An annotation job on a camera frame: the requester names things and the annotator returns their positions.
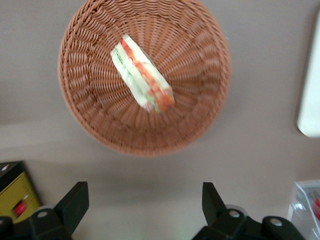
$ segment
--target screw hole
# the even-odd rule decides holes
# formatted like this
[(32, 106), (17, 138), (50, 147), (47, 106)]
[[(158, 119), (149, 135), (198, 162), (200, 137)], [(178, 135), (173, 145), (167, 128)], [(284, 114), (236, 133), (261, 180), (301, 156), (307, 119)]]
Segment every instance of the screw hole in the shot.
[(270, 220), (270, 222), (271, 222), (273, 225), (277, 226), (277, 227), (282, 227), (282, 225), (283, 225), (283, 223), (282, 223), (279, 219), (276, 219), (276, 218), (272, 218), (272, 219)]
[(42, 212), (40, 212), (39, 214), (38, 214), (38, 218), (43, 218), (43, 217), (45, 217), (45, 216), (47, 216), (48, 215), (48, 213), (46, 212), (46, 211), (42, 211)]
[(237, 211), (230, 211), (230, 216), (233, 217), (233, 218), (239, 218), (240, 217), (240, 213), (238, 213)]

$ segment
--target brown basket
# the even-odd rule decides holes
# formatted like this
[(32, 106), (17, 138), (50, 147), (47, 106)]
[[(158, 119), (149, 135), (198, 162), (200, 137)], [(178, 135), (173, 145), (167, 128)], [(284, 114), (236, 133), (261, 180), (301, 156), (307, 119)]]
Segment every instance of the brown basket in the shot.
[[(134, 100), (110, 51), (124, 34), (172, 86), (175, 106), (150, 114)], [(230, 58), (224, 35), (198, 0), (87, 0), (64, 34), (58, 63), (65, 101), (98, 141), (159, 156), (197, 139), (225, 101)]]

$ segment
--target plastic wrap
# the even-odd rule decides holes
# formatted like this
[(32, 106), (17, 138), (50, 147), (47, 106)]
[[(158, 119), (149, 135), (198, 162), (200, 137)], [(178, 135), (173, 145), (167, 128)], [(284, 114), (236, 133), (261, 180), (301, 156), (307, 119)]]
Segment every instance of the plastic wrap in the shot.
[(171, 86), (127, 34), (111, 51), (111, 58), (134, 99), (146, 111), (165, 112), (175, 104)]
[(295, 183), (288, 219), (307, 240), (320, 240), (320, 180)]

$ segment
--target sandwich wrapper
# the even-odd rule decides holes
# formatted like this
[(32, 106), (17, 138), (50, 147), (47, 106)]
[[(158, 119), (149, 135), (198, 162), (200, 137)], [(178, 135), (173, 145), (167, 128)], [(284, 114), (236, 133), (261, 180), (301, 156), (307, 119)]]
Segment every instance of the sandwich wrapper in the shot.
[(143, 50), (125, 34), (111, 58), (136, 102), (146, 111), (165, 112), (175, 105), (172, 87)]

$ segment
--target yellow label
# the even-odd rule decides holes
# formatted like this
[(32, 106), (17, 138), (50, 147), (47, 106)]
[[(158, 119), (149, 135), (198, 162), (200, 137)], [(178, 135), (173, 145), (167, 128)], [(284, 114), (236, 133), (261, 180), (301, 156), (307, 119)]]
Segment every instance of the yellow label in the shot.
[(39, 200), (25, 172), (0, 192), (0, 216), (11, 217), (13, 223), (27, 219), (39, 207)]

